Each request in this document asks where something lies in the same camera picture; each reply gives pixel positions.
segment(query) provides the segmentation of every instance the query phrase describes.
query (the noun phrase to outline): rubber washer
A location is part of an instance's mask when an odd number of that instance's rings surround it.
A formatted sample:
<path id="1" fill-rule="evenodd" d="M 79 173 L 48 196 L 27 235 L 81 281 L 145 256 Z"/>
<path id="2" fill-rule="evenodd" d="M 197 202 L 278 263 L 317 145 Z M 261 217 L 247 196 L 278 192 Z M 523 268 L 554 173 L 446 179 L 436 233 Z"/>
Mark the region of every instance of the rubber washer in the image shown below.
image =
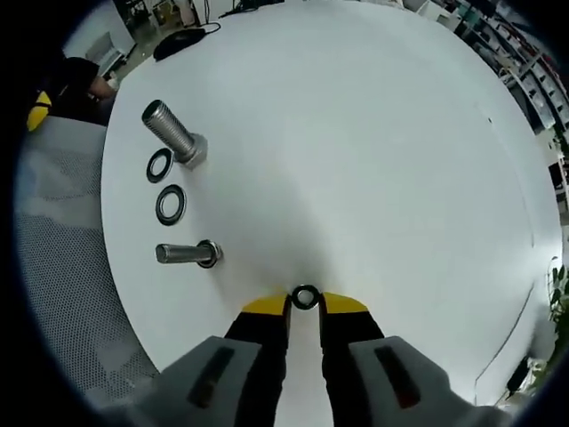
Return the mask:
<path id="1" fill-rule="evenodd" d="M 312 301 L 308 304 L 299 301 L 299 294 L 303 291 L 310 292 L 312 294 Z M 300 285 L 296 286 L 291 294 L 291 300 L 293 300 L 294 307 L 299 310 L 310 310 L 317 306 L 320 300 L 320 291 L 315 286 L 312 285 Z"/>
<path id="2" fill-rule="evenodd" d="M 166 216 L 162 204 L 166 196 L 170 194 L 174 194 L 178 198 L 178 209 L 176 209 L 174 215 Z M 174 225 L 176 222 L 180 220 L 185 210 L 186 210 L 186 194 L 179 185 L 171 184 L 167 187 L 164 187 L 164 189 L 160 191 L 160 194 L 156 199 L 156 217 L 158 218 L 161 224 L 166 226 Z"/>
<path id="3" fill-rule="evenodd" d="M 166 164 L 164 165 L 164 169 L 162 171 L 154 174 L 152 172 L 152 166 L 154 166 L 154 163 L 160 157 L 164 157 L 166 159 Z M 147 179 L 153 184 L 156 184 L 157 182 L 163 180 L 166 177 L 166 175 L 170 172 L 170 169 L 172 168 L 172 162 L 173 162 L 172 152 L 169 149 L 160 149 L 159 151 L 154 153 L 150 158 L 150 160 L 148 161 L 148 165 L 146 166 Z"/>

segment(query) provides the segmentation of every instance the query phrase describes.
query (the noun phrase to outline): gray mesh chair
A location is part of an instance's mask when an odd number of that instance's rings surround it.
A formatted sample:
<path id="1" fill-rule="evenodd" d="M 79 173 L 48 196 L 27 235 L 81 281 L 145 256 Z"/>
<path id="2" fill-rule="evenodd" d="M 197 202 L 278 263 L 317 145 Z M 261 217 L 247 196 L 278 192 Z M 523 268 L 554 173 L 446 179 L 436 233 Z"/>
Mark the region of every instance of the gray mesh chair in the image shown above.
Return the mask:
<path id="1" fill-rule="evenodd" d="M 47 117 L 24 142 L 15 200 L 31 310 L 63 372 L 96 409 L 127 402 L 157 374 L 108 266 L 100 218 L 105 132 Z"/>

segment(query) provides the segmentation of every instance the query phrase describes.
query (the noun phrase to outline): white table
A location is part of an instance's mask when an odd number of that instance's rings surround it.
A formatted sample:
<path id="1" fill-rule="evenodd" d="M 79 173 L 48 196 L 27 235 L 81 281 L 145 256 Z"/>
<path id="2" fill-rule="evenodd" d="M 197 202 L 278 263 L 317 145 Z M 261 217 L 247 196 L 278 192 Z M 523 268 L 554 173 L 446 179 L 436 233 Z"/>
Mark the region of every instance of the white table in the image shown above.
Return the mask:
<path id="1" fill-rule="evenodd" d="M 394 8 L 311 1 L 221 23 L 135 69 L 108 127 L 108 258 L 156 367 L 224 335 L 255 297 L 310 283 L 364 302 L 474 400 L 561 254 L 548 170 L 507 88 L 446 28 Z M 145 168 L 162 145 L 140 121 L 154 99 L 210 147 L 158 184 Z M 165 227 L 154 204 L 170 183 L 188 209 Z M 203 238 L 224 249 L 214 269 L 156 262 L 156 244 Z M 479 403 L 501 394 L 523 332 Z M 319 357 L 317 312 L 295 311 L 277 425 L 332 425 Z"/>

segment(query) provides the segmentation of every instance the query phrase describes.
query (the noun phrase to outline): washer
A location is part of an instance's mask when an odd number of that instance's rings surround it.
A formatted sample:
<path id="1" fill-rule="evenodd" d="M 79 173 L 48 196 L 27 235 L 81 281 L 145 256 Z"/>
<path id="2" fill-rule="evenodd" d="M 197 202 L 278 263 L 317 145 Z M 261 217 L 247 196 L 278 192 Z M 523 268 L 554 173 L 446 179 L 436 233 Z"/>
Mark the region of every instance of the washer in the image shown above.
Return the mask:
<path id="1" fill-rule="evenodd" d="M 164 213 L 164 199 L 171 194 L 174 194 L 178 198 L 178 209 L 176 209 L 174 215 L 167 216 Z M 165 187 L 162 191 L 160 191 L 160 194 L 156 199 L 156 217 L 158 218 L 161 224 L 166 226 L 174 225 L 176 222 L 180 220 L 185 211 L 186 211 L 186 193 L 184 193 L 184 190 L 181 189 L 179 185 L 170 184 L 169 186 Z"/>
<path id="2" fill-rule="evenodd" d="M 291 294 L 294 307 L 299 310 L 310 310 L 318 305 L 320 291 L 312 285 L 296 286 Z"/>
<path id="3" fill-rule="evenodd" d="M 162 171 L 160 171 L 159 173 L 153 173 L 152 167 L 160 157 L 164 157 L 166 159 L 166 164 L 164 165 L 164 169 L 162 169 Z M 153 184 L 156 184 L 157 182 L 163 180 L 166 177 L 166 175 L 170 172 L 170 169 L 172 169 L 172 162 L 173 162 L 172 152 L 169 149 L 160 149 L 159 151 L 154 153 L 150 158 L 150 160 L 148 161 L 148 165 L 146 166 L 147 179 Z"/>

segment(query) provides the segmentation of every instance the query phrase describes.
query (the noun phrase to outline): metal bolt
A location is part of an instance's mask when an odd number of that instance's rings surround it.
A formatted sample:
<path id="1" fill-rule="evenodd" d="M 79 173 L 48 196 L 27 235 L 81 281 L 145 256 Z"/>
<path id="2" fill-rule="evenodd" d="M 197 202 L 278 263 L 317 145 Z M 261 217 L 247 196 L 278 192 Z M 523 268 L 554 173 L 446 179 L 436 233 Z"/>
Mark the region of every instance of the metal bolt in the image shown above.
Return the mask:
<path id="1" fill-rule="evenodd" d="M 193 169 L 207 155 L 207 141 L 191 133 L 160 100 L 154 100 L 144 109 L 142 123 L 174 153 L 176 161 Z"/>
<path id="2" fill-rule="evenodd" d="M 210 269 L 221 257 L 221 248 L 211 240 L 202 240 L 197 246 L 156 246 L 156 260 L 161 264 L 196 262 L 200 267 Z"/>

